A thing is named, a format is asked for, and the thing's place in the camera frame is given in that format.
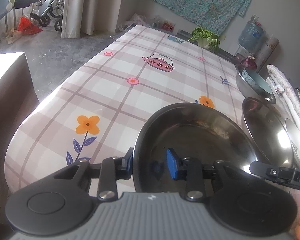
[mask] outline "purple leaf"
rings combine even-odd
[[[70,165],[73,163],[73,159],[71,157],[71,154],[67,152],[67,165]]]
[[[80,144],[75,139],[73,139],[73,147],[74,147],[74,150],[77,152],[77,154],[80,154],[81,147],[80,147]]]
[[[96,136],[95,136],[95,137],[87,138],[87,139],[84,141],[83,146],[88,146],[88,145],[90,145],[91,143],[94,142],[94,140],[95,140],[96,138],[97,138]]]
[[[89,158],[89,157],[81,157],[81,158],[79,158],[79,159],[77,159],[77,161],[79,161],[79,160],[91,160],[91,158]]]

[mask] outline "orange flower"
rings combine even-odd
[[[96,115],[88,118],[84,115],[78,116],[78,123],[80,124],[77,129],[75,129],[77,134],[84,134],[89,132],[91,134],[98,134],[100,132],[98,126],[96,124],[99,122],[100,118]]]
[[[205,96],[201,96],[199,98],[199,101],[201,104],[203,104],[204,106],[208,106],[208,107],[211,107],[211,108],[214,108],[214,104],[213,104],[213,101],[210,99],[210,98],[207,98]]]

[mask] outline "red onion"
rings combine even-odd
[[[252,70],[256,71],[257,70],[257,64],[254,62],[256,58],[252,56],[248,56],[246,59],[240,62],[240,65],[251,68]]]

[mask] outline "gray ribbed panel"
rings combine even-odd
[[[34,240],[15,234],[11,240]],[[38,240],[292,240],[287,233],[260,238],[234,233],[218,224],[205,206],[178,193],[125,192],[116,202],[101,204],[93,217],[71,233]]]

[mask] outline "concrete floor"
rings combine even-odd
[[[22,36],[13,44],[0,43],[0,54],[24,51],[34,89],[41,102],[74,71],[109,46],[123,33],[82,34],[78,39],[62,39],[54,29],[55,19],[42,32]]]

